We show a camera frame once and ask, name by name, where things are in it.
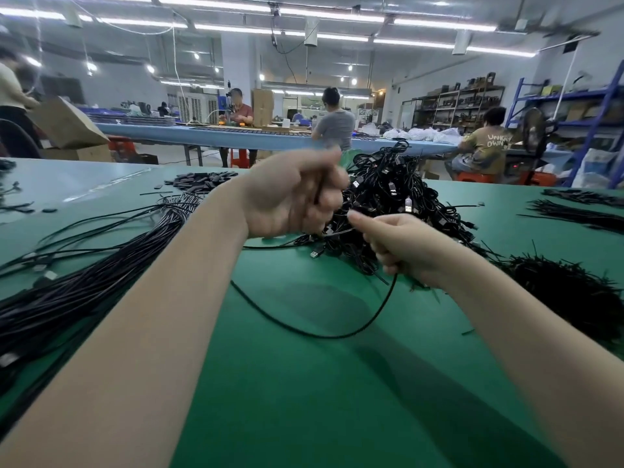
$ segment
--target ceiling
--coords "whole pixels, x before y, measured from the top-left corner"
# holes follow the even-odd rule
[[[302,4],[310,6],[310,0],[257,0],[288,4]],[[0,6],[21,7],[33,9],[33,0],[2,0]],[[434,3],[445,2],[447,6],[437,6]],[[418,14],[420,18],[433,20],[469,20],[470,22],[495,23],[501,25],[515,25],[522,0],[314,0],[315,6],[324,8],[349,8],[360,5],[361,13],[371,12]],[[524,0],[522,18],[531,23],[539,23],[544,16],[554,16],[560,22],[570,22],[574,16],[587,11],[572,9],[578,6],[578,0]],[[601,3],[608,5],[613,0],[592,0],[591,6],[599,7]],[[129,2],[110,2],[101,0],[37,0],[39,10],[64,12],[67,6],[73,6],[80,13],[94,14],[99,17],[123,17],[127,19],[150,19],[171,21],[191,20],[194,23],[217,25],[247,25],[251,27],[270,28],[274,23],[277,30],[303,30],[304,18],[277,17],[264,14],[241,14],[208,10],[205,8],[177,6],[176,14],[170,7],[153,6],[150,4]],[[4,17],[4,25],[11,33],[21,33],[31,39],[37,37],[37,30],[33,19]],[[418,28],[399,25],[379,25],[377,23],[348,22],[321,19],[318,25],[319,32],[341,33],[350,35],[370,36],[379,32],[384,38],[409,38],[432,42],[453,43],[456,31],[447,29]],[[117,62],[151,62],[157,66],[160,73],[165,75],[174,70],[174,33],[172,31],[161,35],[142,35],[130,33],[105,25],[103,23],[84,23],[82,29],[67,26],[59,20],[41,21],[41,38],[47,43],[46,49],[58,46],[58,52],[64,50],[64,55],[71,57],[84,55],[84,46],[90,55],[102,57]],[[165,29],[153,27],[124,26],[124,29],[142,33],[157,33]],[[216,73],[214,66],[223,65],[220,49],[220,35],[218,32],[177,29],[175,31],[176,66],[181,76],[203,76],[219,79],[222,70]],[[380,46],[371,42],[349,42],[339,40],[319,39],[318,46],[306,49],[299,46],[300,38],[278,36],[278,49],[288,54],[286,57],[278,53],[271,45],[268,35],[254,35],[254,42],[263,69],[270,72],[275,78],[285,80],[291,77],[291,70],[297,80],[305,77],[306,60],[308,74],[312,76],[339,76],[349,75],[348,63],[355,63],[351,75],[366,78],[369,74],[369,64],[372,51],[374,63],[372,79],[391,78],[397,66],[414,63],[423,56],[430,55],[431,50],[421,48],[393,48]],[[523,38],[516,34],[475,33],[473,45],[482,46],[511,46]],[[196,60],[193,52],[200,53],[200,60]]]

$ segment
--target floor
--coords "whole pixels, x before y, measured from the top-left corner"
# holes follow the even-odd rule
[[[135,143],[136,152],[154,154],[158,156],[159,164],[184,164],[184,148],[176,145],[142,145]],[[221,156],[218,149],[203,148],[201,151],[203,165],[206,167],[221,167]],[[197,152],[191,150],[191,165],[198,166]],[[443,161],[432,161],[430,172],[440,176],[440,180],[450,180],[450,176],[444,168]]]

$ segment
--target green table surface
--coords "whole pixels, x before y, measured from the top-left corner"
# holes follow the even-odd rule
[[[154,203],[157,195],[138,194],[200,170],[208,169],[154,168],[92,200],[60,203],[54,214],[8,223],[0,227],[0,262],[29,252],[44,235],[76,220]],[[479,226],[477,239],[498,253],[531,253],[534,241],[547,258],[581,261],[624,285],[620,235],[516,215],[527,213],[526,202],[538,198],[540,188],[428,183],[443,202],[484,202],[461,214]],[[120,243],[153,223],[141,220],[84,246]],[[259,246],[279,242],[253,240]],[[387,286],[347,261],[311,259],[309,252],[242,251],[233,279],[262,308],[303,329],[337,334],[361,326]],[[91,260],[65,261],[54,270],[66,273]],[[0,297],[28,287],[35,277],[27,272],[3,279]],[[471,328],[442,291],[411,292],[402,278],[377,321],[340,341],[285,331],[230,288],[172,467],[563,466],[479,335],[462,335]],[[51,357],[27,368],[0,399],[0,413]]]

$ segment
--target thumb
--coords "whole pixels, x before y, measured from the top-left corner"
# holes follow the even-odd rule
[[[375,220],[374,218],[366,216],[363,213],[356,212],[355,210],[350,210],[347,213],[347,218],[354,228],[362,233],[366,233],[372,238],[380,239],[388,237],[392,233],[392,225],[388,225],[381,220]]]

